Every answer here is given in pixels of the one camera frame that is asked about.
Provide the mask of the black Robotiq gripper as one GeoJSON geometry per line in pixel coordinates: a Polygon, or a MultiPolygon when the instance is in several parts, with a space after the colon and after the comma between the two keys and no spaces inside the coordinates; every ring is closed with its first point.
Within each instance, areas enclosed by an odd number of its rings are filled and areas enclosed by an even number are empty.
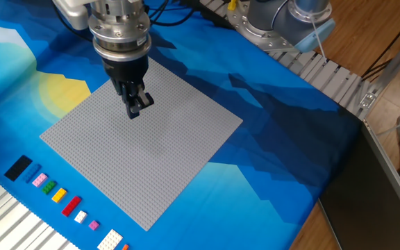
{"type": "Polygon", "coordinates": [[[149,57],[143,56],[126,62],[117,62],[103,58],[103,67],[110,77],[118,95],[126,106],[130,119],[140,115],[140,108],[145,109],[154,104],[152,96],[144,91],[144,75],[149,68],[149,57]]]}

